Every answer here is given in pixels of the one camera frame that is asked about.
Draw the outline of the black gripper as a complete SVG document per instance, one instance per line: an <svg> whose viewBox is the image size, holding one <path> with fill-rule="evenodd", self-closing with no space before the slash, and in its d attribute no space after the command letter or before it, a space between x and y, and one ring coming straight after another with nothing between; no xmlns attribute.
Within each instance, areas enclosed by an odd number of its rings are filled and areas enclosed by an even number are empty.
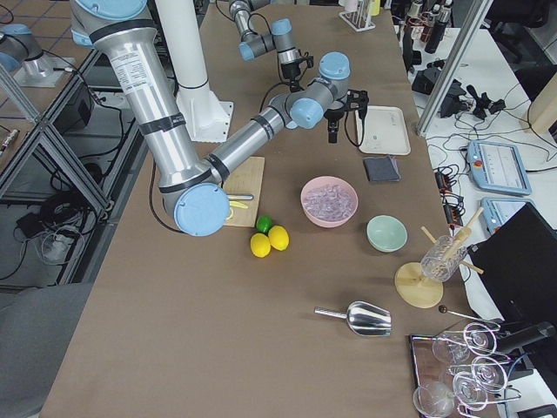
<svg viewBox="0 0 557 418"><path fill-rule="evenodd" d="M302 73L300 69L302 62L302 59L296 59L294 61L282 63L280 65L282 77L285 81L288 81L290 92L299 92L302 90L302 87L299 83L299 78Z"/></svg>
<svg viewBox="0 0 557 418"><path fill-rule="evenodd" d="M346 113L345 104L341 104L340 106L334 108L329 108L325 112L325 118L327 120L329 144L338 143L339 121L344 117L345 113Z"/></svg>

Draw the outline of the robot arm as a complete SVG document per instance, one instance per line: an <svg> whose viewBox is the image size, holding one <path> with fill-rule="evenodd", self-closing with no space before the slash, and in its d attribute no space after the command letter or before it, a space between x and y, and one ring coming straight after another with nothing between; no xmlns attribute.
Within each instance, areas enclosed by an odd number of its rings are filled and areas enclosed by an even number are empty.
<svg viewBox="0 0 557 418"><path fill-rule="evenodd" d="M292 24L288 18L269 23L258 10L272 1L228 1L230 19L236 24L240 43L240 56L250 62L268 52L277 53L279 78L287 84L290 92L302 91L301 65L313 66L313 57L303 55L296 46Z"/></svg>
<svg viewBox="0 0 557 418"><path fill-rule="evenodd" d="M192 236L207 236L228 218L222 184L285 128L313 128L346 97L350 62L333 51L302 91L283 93L223 143L199 157L194 143L226 127L232 105L209 86L195 8L190 1L74 1L76 44L108 57L160 172L165 211Z"/></svg>

